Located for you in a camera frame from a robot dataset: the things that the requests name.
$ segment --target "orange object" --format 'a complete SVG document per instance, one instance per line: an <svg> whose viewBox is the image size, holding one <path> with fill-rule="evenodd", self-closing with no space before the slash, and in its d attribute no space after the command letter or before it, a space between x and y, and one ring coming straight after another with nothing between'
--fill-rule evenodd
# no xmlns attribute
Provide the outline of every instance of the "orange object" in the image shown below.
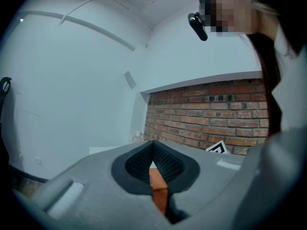
<svg viewBox="0 0 307 230"><path fill-rule="evenodd" d="M150 186L153 188L153 202L165 214L168 195L167 184L158 169L149 169L149 175L151 178Z"/></svg>

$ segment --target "black mesh cushion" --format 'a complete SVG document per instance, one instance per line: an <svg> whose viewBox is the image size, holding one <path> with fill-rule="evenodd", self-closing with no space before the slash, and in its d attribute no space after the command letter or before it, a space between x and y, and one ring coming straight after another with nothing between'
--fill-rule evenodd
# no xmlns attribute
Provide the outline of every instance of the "black mesh cushion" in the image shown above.
<svg viewBox="0 0 307 230"><path fill-rule="evenodd" d="M112 176L129 193L152 195L149 168L153 161L170 195L187 190L200 173L199 165L192 158L159 141L149 141L115 159Z"/></svg>

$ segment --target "small white object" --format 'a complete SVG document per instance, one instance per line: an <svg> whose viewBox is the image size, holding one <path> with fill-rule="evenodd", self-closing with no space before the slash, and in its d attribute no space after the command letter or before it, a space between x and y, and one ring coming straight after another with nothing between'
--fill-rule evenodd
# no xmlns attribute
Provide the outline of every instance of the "small white object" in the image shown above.
<svg viewBox="0 0 307 230"><path fill-rule="evenodd" d="M144 136L142 133L140 133L139 131L135 131L135 134L132 138L132 142L133 143L137 143L137 142L141 142L144 141Z"/></svg>
<svg viewBox="0 0 307 230"><path fill-rule="evenodd" d="M84 185L82 183L72 183L63 196L47 211L47 214L56 220L61 219L65 212L67 212L78 199L83 188Z"/></svg>
<svg viewBox="0 0 307 230"><path fill-rule="evenodd" d="M34 157L34 158L35 158L36 164L43 165L42 160L41 160L40 157Z"/></svg>
<svg viewBox="0 0 307 230"><path fill-rule="evenodd" d="M223 160L219 160L216 165L218 166L221 166L221 167L224 167L224 168L227 168L227 169L231 169L231 170L235 170L235 171L238 171L241 169L241 165L239 164L234 164L234 163L228 163L228 162L225 162Z"/></svg>

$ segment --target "headset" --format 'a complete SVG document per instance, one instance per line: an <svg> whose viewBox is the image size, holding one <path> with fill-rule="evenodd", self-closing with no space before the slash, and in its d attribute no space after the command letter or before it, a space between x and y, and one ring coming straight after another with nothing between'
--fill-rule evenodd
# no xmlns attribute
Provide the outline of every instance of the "headset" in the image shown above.
<svg viewBox="0 0 307 230"><path fill-rule="evenodd" d="M205 26L211 26L215 28L217 32L224 31L224 28L216 25L216 18L211 14L211 1L210 0L199 0L200 2L200 11L203 11L204 14L190 13L188 15L188 21L190 26L196 32L201 41L207 41L208 35L205 31Z"/></svg>

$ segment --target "red brick wall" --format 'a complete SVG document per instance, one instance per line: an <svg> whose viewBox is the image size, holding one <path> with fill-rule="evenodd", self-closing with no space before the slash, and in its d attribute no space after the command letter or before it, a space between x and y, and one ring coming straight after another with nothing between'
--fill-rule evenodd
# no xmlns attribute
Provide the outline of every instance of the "red brick wall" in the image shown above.
<svg viewBox="0 0 307 230"><path fill-rule="evenodd" d="M247 154L268 131L260 79L193 85L151 94L144 138L206 149L223 140L234 154Z"/></svg>

